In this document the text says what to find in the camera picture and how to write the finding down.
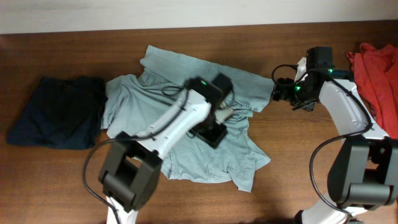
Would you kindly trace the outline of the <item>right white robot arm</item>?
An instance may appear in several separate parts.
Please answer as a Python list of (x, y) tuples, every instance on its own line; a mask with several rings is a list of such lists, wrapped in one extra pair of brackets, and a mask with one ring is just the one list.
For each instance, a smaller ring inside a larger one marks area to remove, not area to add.
[[(380, 128), (367, 111), (350, 80), (334, 79), (322, 70), (310, 69), (297, 80), (279, 78), (274, 99), (288, 101), (294, 110), (315, 103), (329, 112), (338, 136), (312, 152), (309, 173), (319, 201), (299, 211), (295, 223), (355, 223), (355, 216), (392, 205), (397, 198), (397, 140)], [(342, 141), (321, 193), (314, 176), (316, 155), (326, 145)]]

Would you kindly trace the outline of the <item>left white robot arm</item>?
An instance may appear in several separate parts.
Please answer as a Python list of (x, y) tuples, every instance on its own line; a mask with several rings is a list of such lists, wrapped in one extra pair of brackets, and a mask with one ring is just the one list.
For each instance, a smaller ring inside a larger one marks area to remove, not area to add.
[(163, 161), (184, 135), (191, 133), (212, 148), (219, 145), (227, 134), (223, 122), (233, 113), (222, 102), (232, 93), (233, 84), (223, 74), (210, 82), (192, 78), (147, 129), (112, 139), (98, 177), (108, 205), (107, 223), (135, 222), (157, 188)]

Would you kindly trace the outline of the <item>light blue t-shirt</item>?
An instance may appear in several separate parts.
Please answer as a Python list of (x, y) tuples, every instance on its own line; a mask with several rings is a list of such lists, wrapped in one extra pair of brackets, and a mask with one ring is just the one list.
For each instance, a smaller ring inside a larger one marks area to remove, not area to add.
[(222, 73), (230, 77), (234, 90), (226, 100), (234, 110), (225, 121), (226, 137), (213, 149), (198, 137), (184, 135), (164, 159), (162, 172), (168, 179), (206, 184), (233, 181), (239, 190), (250, 192), (255, 171), (271, 159), (249, 138), (248, 119), (269, 103), (273, 81), (151, 45), (141, 65), (144, 72), (139, 77), (122, 75), (106, 83), (108, 100), (101, 129), (110, 138), (122, 131), (132, 136), (158, 120), (173, 104), (171, 86), (182, 86), (193, 77), (210, 81)]

